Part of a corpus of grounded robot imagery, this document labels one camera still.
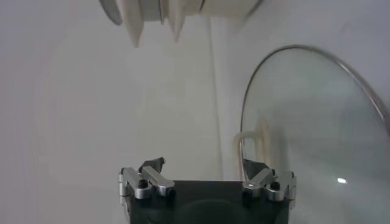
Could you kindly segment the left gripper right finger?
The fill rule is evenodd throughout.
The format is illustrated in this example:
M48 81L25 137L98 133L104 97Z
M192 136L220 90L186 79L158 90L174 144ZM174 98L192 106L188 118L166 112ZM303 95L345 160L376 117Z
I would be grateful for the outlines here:
M294 201L297 177L294 172L280 172L265 163L244 159L243 194L249 198L266 197L269 201Z

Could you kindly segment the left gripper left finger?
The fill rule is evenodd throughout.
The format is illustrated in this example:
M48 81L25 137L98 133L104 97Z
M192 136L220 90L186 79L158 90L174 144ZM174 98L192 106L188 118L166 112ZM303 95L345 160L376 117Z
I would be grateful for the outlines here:
M118 174L119 196L136 199L148 199L155 189L157 195L170 197L175 193L175 182L161 175L164 157L147 160L136 170L133 167L123 167Z

